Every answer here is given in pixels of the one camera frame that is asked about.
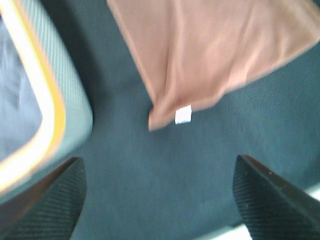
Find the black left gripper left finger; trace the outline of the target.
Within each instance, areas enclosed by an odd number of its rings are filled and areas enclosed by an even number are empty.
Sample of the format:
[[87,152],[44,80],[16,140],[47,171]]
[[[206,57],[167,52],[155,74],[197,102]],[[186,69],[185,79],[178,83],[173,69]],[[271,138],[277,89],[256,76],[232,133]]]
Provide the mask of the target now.
[[84,159],[73,157],[0,205],[2,240],[69,240],[87,193]]

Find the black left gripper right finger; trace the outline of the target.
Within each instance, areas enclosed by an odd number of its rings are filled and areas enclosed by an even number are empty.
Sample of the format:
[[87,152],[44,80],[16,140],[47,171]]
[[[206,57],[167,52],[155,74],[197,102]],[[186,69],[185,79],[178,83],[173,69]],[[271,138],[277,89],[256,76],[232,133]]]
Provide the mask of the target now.
[[256,159],[237,157],[232,192],[252,239],[320,238],[320,202]]

